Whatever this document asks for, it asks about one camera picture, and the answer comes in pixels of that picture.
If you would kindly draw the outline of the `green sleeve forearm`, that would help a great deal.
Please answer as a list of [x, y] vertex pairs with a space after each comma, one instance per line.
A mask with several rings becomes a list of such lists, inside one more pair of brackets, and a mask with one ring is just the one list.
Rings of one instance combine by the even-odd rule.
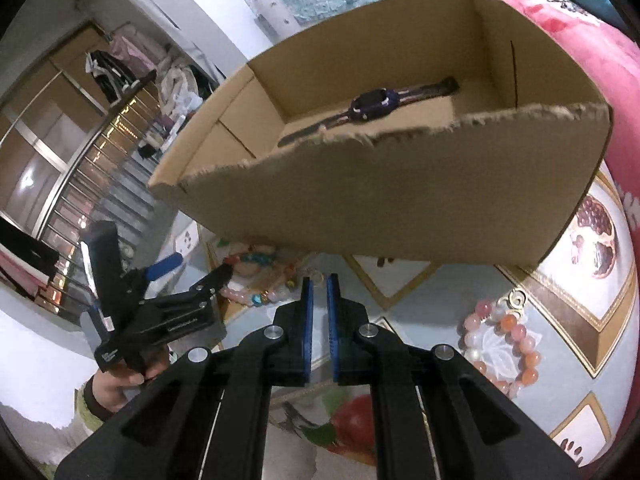
[[88, 430], [89, 434], [92, 434], [98, 430], [104, 422], [107, 422], [113, 413], [99, 404], [98, 400], [93, 394], [93, 379], [90, 378], [88, 382], [75, 392], [75, 410], [76, 415], [84, 427]]

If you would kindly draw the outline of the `person's left hand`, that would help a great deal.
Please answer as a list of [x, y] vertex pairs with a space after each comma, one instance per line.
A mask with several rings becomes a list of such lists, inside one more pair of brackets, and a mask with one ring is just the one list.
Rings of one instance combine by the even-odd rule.
[[135, 388], [142, 388], [162, 374], [169, 366], [167, 346], [151, 350], [145, 355], [145, 372], [139, 373], [119, 362], [107, 372], [98, 370], [91, 379], [87, 391], [90, 399], [108, 414], [118, 412], [128, 403], [127, 394]]

